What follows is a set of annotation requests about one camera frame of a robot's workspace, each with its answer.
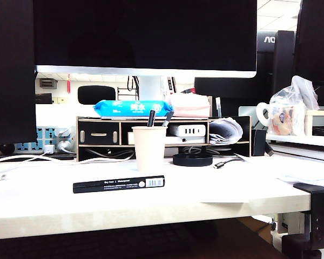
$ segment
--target aoc logo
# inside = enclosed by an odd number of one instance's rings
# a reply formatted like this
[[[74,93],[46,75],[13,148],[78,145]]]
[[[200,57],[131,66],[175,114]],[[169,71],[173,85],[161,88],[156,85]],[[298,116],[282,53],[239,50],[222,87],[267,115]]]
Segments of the aoc logo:
[[[266,36],[264,39],[264,42],[268,42],[268,43],[275,43],[275,37],[274,36]]]

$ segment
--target blue package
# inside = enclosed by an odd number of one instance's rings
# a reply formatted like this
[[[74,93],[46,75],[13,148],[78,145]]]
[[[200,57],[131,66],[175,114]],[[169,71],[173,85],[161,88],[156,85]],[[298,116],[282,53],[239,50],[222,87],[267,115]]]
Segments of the blue package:
[[[172,111],[172,107],[168,103],[159,100],[102,100],[96,103],[93,108],[101,117],[149,116],[150,110],[155,110],[156,116],[165,116]]]

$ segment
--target desk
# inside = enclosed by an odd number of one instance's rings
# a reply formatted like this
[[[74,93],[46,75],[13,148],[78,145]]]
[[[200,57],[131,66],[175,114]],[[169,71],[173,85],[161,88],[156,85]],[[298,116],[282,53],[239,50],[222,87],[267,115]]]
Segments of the desk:
[[[75,166],[27,162],[0,181],[0,238],[309,210],[308,193],[264,170],[269,159],[230,162],[222,169],[179,167],[165,159],[153,173],[165,175],[165,187],[84,194],[74,194],[72,184],[143,174],[135,160]],[[0,163],[0,169],[7,166],[12,164]],[[206,188],[199,188],[200,182]]]

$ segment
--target black chair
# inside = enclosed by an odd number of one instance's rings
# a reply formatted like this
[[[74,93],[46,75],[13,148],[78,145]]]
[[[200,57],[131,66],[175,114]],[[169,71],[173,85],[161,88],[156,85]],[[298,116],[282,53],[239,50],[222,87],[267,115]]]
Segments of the black chair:
[[[96,104],[101,100],[116,100],[115,89],[105,85],[84,85],[78,88],[81,104]]]

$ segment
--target mug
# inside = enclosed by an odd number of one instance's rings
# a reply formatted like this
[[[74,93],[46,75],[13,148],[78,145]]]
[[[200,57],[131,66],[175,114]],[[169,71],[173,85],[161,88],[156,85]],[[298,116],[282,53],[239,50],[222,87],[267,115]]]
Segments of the mug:
[[[293,134],[293,105],[259,103],[256,107],[257,118],[268,132],[276,135]],[[264,110],[268,111],[268,118],[264,117]]]

